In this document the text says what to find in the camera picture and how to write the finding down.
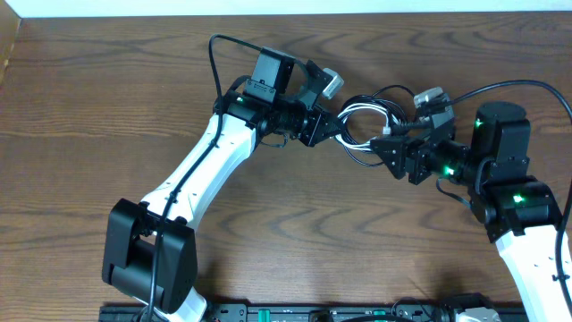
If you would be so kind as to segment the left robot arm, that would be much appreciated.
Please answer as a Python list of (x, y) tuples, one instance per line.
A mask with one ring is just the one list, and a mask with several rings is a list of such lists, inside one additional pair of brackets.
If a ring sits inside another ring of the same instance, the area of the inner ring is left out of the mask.
[(341, 76), (313, 61), (263, 47), (250, 75), (214, 102), (197, 145), (141, 201), (120, 199), (106, 229), (102, 279), (144, 303), (137, 319), (199, 321), (206, 300), (196, 291), (196, 232), (232, 172), (269, 134), (307, 147), (340, 134), (341, 121), (318, 100), (331, 99)]

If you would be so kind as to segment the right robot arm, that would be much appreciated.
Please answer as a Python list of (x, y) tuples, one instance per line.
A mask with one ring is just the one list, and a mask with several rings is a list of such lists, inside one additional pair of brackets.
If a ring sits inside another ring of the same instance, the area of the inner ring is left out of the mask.
[(571, 257), (565, 215), (549, 186), (528, 174), (526, 110), (489, 102), (476, 111), (470, 144), (455, 140), (453, 102), (441, 89), (414, 97), (417, 119), (370, 143), (396, 179), (435, 174), (467, 187), (466, 206), (511, 273), (531, 321), (569, 321)]

